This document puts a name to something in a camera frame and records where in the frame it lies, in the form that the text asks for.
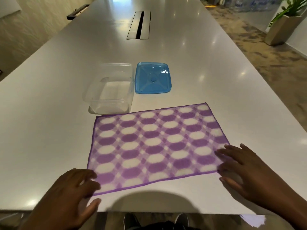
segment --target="shoe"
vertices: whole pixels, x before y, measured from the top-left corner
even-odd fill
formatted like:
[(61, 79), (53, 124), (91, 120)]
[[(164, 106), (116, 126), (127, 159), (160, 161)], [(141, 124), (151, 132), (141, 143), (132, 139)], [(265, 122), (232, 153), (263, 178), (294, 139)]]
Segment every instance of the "shoe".
[(136, 229), (136, 228), (140, 228), (141, 225), (138, 222), (138, 219), (136, 218), (136, 216), (132, 213), (127, 213), (125, 214), (124, 217), (124, 230), (128, 230), (130, 228)]
[(186, 214), (181, 213), (176, 217), (175, 224), (182, 224), (185, 227), (189, 226), (189, 218)]

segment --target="blue plastic lid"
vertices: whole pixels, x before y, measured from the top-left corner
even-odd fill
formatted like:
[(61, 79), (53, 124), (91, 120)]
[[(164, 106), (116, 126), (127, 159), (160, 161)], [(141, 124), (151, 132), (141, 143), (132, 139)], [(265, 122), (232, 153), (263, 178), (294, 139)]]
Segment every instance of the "blue plastic lid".
[(135, 73), (136, 93), (167, 93), (172, 87), (169, 67), (164, 63), (140, 62)]

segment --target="planter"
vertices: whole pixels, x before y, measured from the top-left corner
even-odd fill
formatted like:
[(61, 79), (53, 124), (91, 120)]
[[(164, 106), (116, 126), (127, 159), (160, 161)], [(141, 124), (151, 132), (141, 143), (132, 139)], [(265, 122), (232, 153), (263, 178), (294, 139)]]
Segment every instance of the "planter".
[(283, 15), (272, 24), (264, 42), (268, 45), (285, 43), (301, 20), (302, 16), (288, 17)]

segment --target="white table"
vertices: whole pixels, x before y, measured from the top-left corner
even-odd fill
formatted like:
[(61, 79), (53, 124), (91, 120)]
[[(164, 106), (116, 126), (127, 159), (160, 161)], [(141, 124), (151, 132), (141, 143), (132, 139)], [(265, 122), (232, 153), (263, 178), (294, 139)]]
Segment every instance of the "white table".
[[(144, 10), (152, 11), (150, 39), (126, 40), (134, 12)], [(84, 85), (101, 63), (135, 70), (140, 61), (167, 63), (173, 87), (135, 94), (131, 112), (207, 102), (231, 144), (249, 146), (307, 199), (307, 133), (199, 0), (96, 0), (0, 82), (1, 209), (32, 209), (61, 174), (86, 168), (96, 116)], [(134, 194), (141, 205), (124, 198), (111, 209), (253, 213), (218, 177), (105, 194), (99, 210)]]

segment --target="potted plant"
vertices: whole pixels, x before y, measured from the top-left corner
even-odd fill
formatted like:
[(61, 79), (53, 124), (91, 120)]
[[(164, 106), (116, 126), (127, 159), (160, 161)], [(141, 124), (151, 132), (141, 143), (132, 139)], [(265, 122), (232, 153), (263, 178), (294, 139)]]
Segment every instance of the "potted plant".
[(264, 39), (268, 45), (283, 44), (302, 21), (301, 12), (307, 6), (307, 0), (285, 0), (288, 7), (282, 6), (270, 22), (270, 30)]

